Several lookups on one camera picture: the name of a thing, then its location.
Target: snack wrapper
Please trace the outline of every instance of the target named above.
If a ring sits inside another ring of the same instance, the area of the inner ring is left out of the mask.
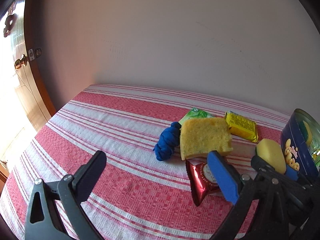
[[[179,121],[179,124],[182,125],[185,120],[192,119],[192,118],[208,118],[208,117],[214,117],[214,116],[204,110],[193,107],[188,113],[186,113],[184,117],[182,117],[182,119]]]
[[[186,169],[190,179],[192,199],[197,207],[206,195],[220,192],[220,188],[207,163],[192,165],[186,160]]]
[[[225,119],[232,134],[252,142],[258,141],[257,125],[254,121],[231,111],[226,112]]]

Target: table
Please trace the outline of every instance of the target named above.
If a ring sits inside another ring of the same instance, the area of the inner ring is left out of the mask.
[[[82,203],[105,239],[208,239],[231,204],[221,194],[192,201],[185,162],[179,148],[166,162],[153,147],[171,122],[192,107],[215,116],[228,110],[257,122],[259,140],[280,142],[289,115],[215,96],[146,87],[91,85],[59,110],[22,153],[4,187],[0,213],[19,239],[34,180],[60,180],[73,174],[100,149],[107,165],[87,202]],[[233,136],[228,156],[239,173],[255,176],[250,166],[255,143]],[[205,159],[196,158],[193,162]],[[246,232],[253,203],[237,235]],[[61,203],[58,210],[70,236],[76,235]]]

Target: blue gripper pad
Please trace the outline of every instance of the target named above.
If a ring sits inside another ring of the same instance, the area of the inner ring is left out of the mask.
[[[207,162],[224,198],[234,205],[239,198],[240,174],[234,167],[227,164],[217,151],[209,152]]]
[[[287,170],[285,172],[285,175],[288,176],[290,179],[297,181],[298,180],[298,172],[291,168],[288,164],[286,164]]]

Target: blue yarn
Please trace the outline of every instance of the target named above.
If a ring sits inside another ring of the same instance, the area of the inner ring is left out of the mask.
[[[158,161],[168,160],[174,152],[174,148],[180,144],[181,124],[173,122],[171,127],[163,130],[153,151]]]

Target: brass door knob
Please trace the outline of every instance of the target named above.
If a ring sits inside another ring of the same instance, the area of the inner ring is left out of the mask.
[[[24,54],[22,55],[21,59],[17,59],[16,62],[14,63],[14,68],[20,69],[21,67],[25,67],[28,62],[28,57],[26,57]]]

